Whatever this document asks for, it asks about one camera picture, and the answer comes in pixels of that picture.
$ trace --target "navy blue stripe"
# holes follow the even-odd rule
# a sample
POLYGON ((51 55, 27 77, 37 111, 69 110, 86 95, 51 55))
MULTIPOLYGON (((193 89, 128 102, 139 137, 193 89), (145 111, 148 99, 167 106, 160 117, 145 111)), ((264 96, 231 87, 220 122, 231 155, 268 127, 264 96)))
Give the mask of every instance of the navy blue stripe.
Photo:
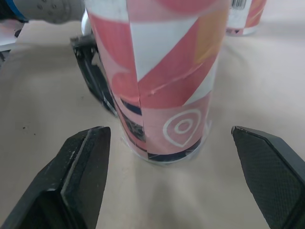
POLYGON ((13 0, 6 0, 6 3, 10 7, 11 11, 17 16, 18 19, 27 21, 27 19, 23 16, 23 14, 17 9, 13 0))
POLYGON ((130 110, 130 111, 136 113, 137 115, 142 115, 141 108, 139 108, 138 106, 134 106, 134 105, 132 105, 132 104, 129 104, 128 102, 125 102, 123 99, 121 99, 121 101, 122 101, 122 103, 124 104, 124 106, 125 106, 128 110, 130 110))
POLYGON ((148 159, 152 161, 158 161, 158 162, 171 162, 171 161, 177 161, 179 159, 182 159, 186 156, 188 156, 190 153, 192 153, 197 147, 200 145, 201 139, 199 139, 194 145, 192 145, 190 148, 179 152, 175 154, 167 154, 167 155, 158 155, 158 154, 150 154, 148 153, 148 159))

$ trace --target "pink and white pattern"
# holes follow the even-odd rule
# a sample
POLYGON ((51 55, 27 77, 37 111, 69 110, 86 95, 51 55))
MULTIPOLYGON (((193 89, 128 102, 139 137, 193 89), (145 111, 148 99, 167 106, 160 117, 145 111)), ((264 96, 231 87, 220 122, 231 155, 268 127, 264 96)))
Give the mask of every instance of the pink and white pattern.
POLYGON ((145 158, 189 149, 203 136, 229 0, 86 6, 129 145, 145 158))

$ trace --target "white label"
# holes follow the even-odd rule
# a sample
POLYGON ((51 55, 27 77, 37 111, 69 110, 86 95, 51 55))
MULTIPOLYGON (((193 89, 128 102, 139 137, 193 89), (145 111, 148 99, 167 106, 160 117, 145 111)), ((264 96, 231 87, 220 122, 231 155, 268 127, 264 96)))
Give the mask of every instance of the white label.
POLYGON ((253 0, 232 0, 227 27, 243 29, 246 26, 253 0))

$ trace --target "background can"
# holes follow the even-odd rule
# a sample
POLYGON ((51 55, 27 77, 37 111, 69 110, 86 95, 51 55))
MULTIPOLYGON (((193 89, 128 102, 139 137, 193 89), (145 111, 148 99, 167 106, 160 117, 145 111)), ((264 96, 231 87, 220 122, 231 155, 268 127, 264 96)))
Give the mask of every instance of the background can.
POLYGON ((256 32, 267 0, 232 0, 226 34, 248 35, 256 32))
POLYGON ((86 0, 128 146, 167 164, 207 135, 228 0, 86 0))

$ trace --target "black metal bracket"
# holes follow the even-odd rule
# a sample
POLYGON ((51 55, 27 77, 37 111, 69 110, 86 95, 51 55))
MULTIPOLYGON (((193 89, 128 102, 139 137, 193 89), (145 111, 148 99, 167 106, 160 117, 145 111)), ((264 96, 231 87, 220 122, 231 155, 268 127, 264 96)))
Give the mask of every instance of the black metal bracket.
POLYGON ((98 53, 94 35, 71 38, 71 45, 90 92, 108 111, 117 116, 106 77, 97 65, 92 64, 95 53, 98 53))
POLYGON ((94 229, 106 185, 110 128, 68 138, 43 168, 2 229, 94 229))

